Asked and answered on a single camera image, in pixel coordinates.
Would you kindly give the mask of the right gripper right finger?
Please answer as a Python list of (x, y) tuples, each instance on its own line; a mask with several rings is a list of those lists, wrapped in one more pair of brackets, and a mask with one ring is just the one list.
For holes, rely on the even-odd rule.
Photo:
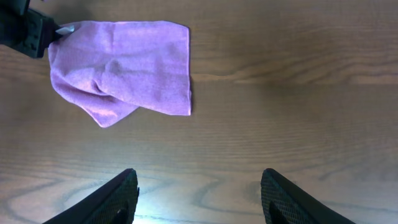
[(267, 224), (354, 224), (271, 168), (262, 174), (261, 202)]

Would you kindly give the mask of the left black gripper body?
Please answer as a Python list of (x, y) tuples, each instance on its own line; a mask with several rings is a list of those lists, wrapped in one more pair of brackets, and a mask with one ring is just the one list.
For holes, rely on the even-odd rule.
[(29, 7), (29, 0), (1, 0), (1, 44), (30, 58), (42, 58), (45, 49), (62, 35), (60, 26)]

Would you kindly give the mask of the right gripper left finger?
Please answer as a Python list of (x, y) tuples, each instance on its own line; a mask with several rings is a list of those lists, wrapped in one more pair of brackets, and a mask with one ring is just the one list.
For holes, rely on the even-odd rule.
[(126, 169), (44, 224), (132, 224), (138, 197), (136, 171)]

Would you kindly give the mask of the purple microfiber cloth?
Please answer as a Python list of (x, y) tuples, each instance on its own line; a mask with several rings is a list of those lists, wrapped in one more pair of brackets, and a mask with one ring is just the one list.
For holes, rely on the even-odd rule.
[(50, 44), (50, 79), (102, 128), (138, 108), (172, 116), (192, 110), (189, 28), (168, 21), (74, 23)]

